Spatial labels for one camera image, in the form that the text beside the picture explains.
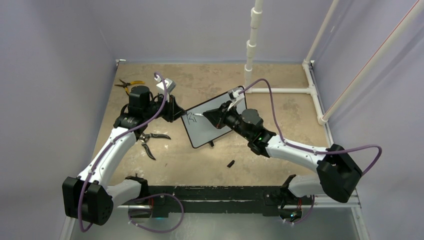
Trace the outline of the small black-framed whiteboard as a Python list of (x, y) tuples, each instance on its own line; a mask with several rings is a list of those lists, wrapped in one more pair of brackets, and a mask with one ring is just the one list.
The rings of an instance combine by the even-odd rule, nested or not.
[(229, 105), (234, 101), (232, 93), (239, 93), (242, 90), (244, 90), (242, 86), (237, 86), (186, 110), (181, 119), (190, 144), (194, 149), (206, 145), (233, 130), (234, 127), (227, 124), (230, 120), (241, 119), (241, 113), (247, 109), (245, 95), (241, 95), (241, 101), (232, 106), (229, 112), (223, 111), (228, 110)]

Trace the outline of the black marker cap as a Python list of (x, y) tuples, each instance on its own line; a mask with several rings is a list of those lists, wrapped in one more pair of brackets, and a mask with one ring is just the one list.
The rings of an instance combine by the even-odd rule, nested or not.
[(235, 163), (235, 160), (232, 160), (226, 167), (231, 168)]

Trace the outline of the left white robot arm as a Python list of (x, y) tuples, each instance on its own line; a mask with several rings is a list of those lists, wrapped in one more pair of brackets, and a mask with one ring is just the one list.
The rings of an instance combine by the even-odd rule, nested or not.
[(148, 181), (142, 177), (128, 176), (113, 186), (109, 182), (127, 151), (147, 137), (144, 130), (151, 121), (163, 118), (172, 123), (183, 115), (184, 110), (170, 94), (173, 86), (159, 83), (157, 88), (161, 92), (154, 96), (147, 86), (134, 87), (124, 106), (128, 111), (121, 111), (100, 152), (77, 177), (64, 180), (65, 214), (78, 221), (83, 233), (92, 225), (104, 225), (114, 208), (128, 201), (142, 205), (152, 197)]

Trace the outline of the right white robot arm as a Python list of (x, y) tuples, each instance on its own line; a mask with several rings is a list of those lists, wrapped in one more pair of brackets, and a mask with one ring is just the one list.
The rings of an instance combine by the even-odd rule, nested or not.
[(339, 203), (346, 203), (363, 176), (363, 171), (340, 145), (325, 148), (282, 139), (264, 127), (255, 109), (238, 113), (235, 109), (216, 108), (202, 115), (215, 128), (229, 127), (245, 138), (256, 155), (287, 160), (314, 172), (313, 175), (294, 176), (281, 189), (280, 196), (288, 204), (307, 195), (327, 195)]

